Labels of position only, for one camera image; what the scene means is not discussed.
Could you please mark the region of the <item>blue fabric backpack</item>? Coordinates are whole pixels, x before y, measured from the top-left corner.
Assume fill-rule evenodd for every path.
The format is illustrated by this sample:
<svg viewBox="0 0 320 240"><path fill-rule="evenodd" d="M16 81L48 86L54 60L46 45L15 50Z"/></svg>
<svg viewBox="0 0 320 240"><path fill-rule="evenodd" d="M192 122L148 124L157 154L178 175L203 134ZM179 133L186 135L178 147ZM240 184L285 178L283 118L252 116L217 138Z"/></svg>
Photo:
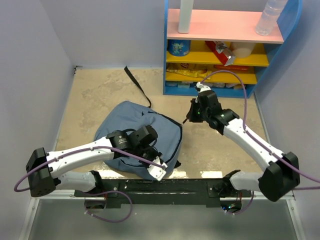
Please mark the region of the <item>blue fabric backpack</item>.
<svg viewBox="0 0 320 240"><path fill-rule="evenodd" d="M178 161L178 156L182 145L183 127L172 118L152 110L151 101L147 98L127 66L124 71L144 94L149 106L143 106L131 101L119 103L97 129L94 141L106 137L107 134L111 134L114 131L138 130L143 126L150 125L158 135L154 148L150 150L154 150L154 153L157 151L162 154L161 160L167 165L164 176L167 177L175 168L181 165ZM156 180L147 170L149 164L143 161L139 162L133 157L125 155L112 160L105 160L104 162L115 170L135 174L145 180Z"/></svg>

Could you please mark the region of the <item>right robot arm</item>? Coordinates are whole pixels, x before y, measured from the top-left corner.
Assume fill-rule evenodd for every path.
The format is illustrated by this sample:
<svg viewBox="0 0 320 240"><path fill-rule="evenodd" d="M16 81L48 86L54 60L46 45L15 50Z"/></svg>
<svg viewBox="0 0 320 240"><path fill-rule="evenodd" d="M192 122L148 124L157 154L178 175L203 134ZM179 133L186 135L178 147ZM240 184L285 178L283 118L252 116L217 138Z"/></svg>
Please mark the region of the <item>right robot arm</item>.
<svg viewBox="0 0 320 240"><path fill-rule="evenodd" d="M300 184L300 175L293 170L299 167L298 157L292 152L283 153L257 134L250 133L239 115L231 109L222 109L211 89L198 92L191 100L186 117L192 123L207 122L212 129L240 146L261 168L261 173L234 170L227 174L218 187L227 196L233 197L242 190L258 191L276 202Z"/></svg>

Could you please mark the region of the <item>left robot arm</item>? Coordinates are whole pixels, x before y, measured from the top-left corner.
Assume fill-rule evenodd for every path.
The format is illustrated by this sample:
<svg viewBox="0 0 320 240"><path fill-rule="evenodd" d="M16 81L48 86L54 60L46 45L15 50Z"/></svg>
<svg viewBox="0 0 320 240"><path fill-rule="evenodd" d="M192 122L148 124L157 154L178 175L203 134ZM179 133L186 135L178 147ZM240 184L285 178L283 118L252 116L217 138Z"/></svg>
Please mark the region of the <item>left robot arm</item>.
<svg viewBox="0 0 320 240"><path fill-rule="evenodd" d="M37 198L55 190L77 190L99 196L104 191L100 174L94 170L85 173L74 170L120 157L138 160L151 177L160 181L168 166L154 147L157 138L156 130L145 125L137 130L115 130L91 143L62 151L35 149L26 165L30 194Z"/></svg>

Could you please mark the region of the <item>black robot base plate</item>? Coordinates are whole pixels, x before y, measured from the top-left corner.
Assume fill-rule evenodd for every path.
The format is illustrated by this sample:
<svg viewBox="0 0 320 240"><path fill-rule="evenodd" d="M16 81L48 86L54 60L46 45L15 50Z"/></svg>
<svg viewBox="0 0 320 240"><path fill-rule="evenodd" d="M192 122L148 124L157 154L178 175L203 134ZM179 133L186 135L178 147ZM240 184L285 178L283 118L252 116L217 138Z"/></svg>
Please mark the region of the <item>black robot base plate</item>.
<svg viewBox="0 0 320 240"><path fill-rule="evenodd" d="M104 179L103 191L120 191L134 205L202 205L219 208L225 198L251 197L248 190L222 188L221 178Z"/></svg>

